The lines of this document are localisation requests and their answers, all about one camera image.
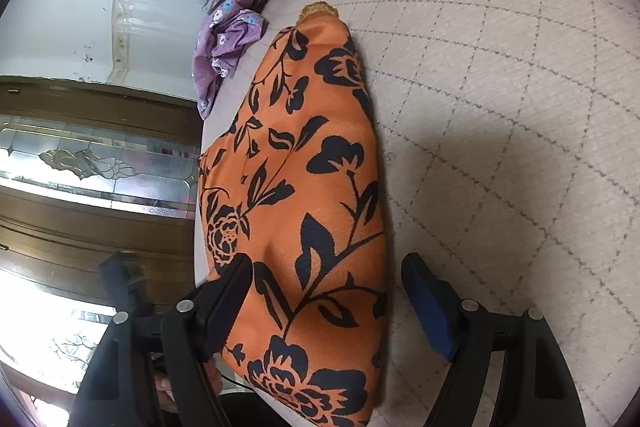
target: brown door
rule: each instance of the brown door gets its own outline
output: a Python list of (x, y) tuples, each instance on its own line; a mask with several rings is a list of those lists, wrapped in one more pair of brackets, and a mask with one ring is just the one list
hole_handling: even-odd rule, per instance
[[(0, 77), (0, 114), (5, 115), (0, 158), (14, 162), (14, 172), (0, 172), (0, 269), (57, 295), (108, 304), (97, 267), (114, 251), (130, 250), (139, 256), (156, 304), (170, 305), (193, 288), (193, 187), (202, 137), (195, 103), (119, 86)], [(13, 117), (9, 122), (7, 115)], [(38, 123), (42, 120), (50, 123)], [(91, 136), (89, 129), (94, 130)], [(31, 142), (60, 140), (55, 143), (61, 145), (42, 153), (21, 152), (14, 146), (18, 135)], [(73, 149), (74, 143), (83, 145)], [(84, 144), (86, 150), (79, 150)], [(95, 153), (99, 147), (120, 150), (122, 156)], [(19, 155), (30, 163), (16, 163)], [(177, 182), (190, 176), (183, 181), (191, 185), (190, 200), (169, 204), (169, 213), (181, 217), (167, 217), (166, 201), (155, 193), (149, 196), (156, 190), (150, 184), (158, 169), (164, 169), (161, 174), (172, 186), (182, 187), (170, 178), (173, 165), (183, 171), (176, 174)], [(193, 172), (184, 171), (184, 165), (193, 165)], [(43, 187), (70, 189), (49, 178), (41, 182), (38, 172), (67, 180), (76, 176), (82, 183), (72, 183), (72, 191), (107, 198), (107, 208), (42, 195)], [(31, 185), (16, 188), (16, 180), (27, 179)], [(142, 195), (129, 188), (120, 194), (118, 183), (138, 183)], [(103, 185), (116, 188), (106, 192)], [(117, 209), (134, 206), (147, 213)]]

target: purple floral cloth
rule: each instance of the purple floral cloth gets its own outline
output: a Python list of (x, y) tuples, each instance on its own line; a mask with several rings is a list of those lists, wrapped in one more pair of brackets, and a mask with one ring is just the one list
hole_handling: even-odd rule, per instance
[(198, 111), (210, 114), (224, 78), (233, 75), (245, 45), (260, 40), (262, 16), (250, 8), (254, 0), (217, 0), (202, 22), (193, 55)]

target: orange floral fabric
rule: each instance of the orange floral fabric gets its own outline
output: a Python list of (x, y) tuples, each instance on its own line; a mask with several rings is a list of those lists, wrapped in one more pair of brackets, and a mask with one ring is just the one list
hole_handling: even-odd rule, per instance
[(317, 425), (366, 425), (385, 237), (370, 99), (340, 19), (276, 36), (231, 128), (202, 156), (199, 188), (210, 279), (237, 252), (254, 263), (226, 363)]

